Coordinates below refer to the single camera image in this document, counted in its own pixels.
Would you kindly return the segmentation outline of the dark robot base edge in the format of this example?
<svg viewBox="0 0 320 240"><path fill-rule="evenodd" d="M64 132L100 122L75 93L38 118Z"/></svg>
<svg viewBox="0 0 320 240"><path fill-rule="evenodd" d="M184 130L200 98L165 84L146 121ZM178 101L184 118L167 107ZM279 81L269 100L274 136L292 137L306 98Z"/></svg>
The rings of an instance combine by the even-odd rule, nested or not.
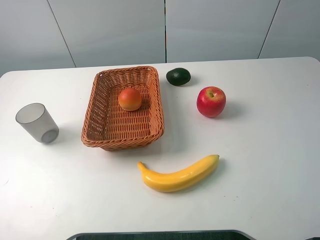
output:
<svg viewBox="0 0 320 240"><path fill-rule="evenodd" d="M238 230L136 231L77 233L70 240L252 240Z"/></svg>

